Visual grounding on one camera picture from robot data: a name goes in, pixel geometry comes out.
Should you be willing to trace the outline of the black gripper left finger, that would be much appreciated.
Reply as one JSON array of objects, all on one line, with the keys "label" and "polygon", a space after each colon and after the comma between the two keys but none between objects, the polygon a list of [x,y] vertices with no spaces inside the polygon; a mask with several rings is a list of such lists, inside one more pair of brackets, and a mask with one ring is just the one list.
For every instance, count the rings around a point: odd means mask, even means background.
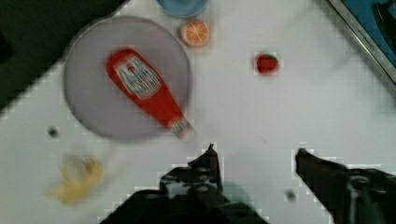
[{"label": "black gripper left finger", "polygon": [[101,224],[268,224],[223,193],[218,153],[205,153],[163,175],[158,189],[139,190]]}]

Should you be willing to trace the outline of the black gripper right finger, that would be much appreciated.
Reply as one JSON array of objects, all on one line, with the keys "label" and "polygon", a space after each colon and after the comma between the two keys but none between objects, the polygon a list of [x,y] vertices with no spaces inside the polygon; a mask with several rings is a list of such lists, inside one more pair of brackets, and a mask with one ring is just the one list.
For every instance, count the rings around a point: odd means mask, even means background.
[{"label": "black gripper right finger", "polygon": [[296,174],[331,214],[334,224],[395,224],[395,176],[375,168],[348,168],[301,148]]}]

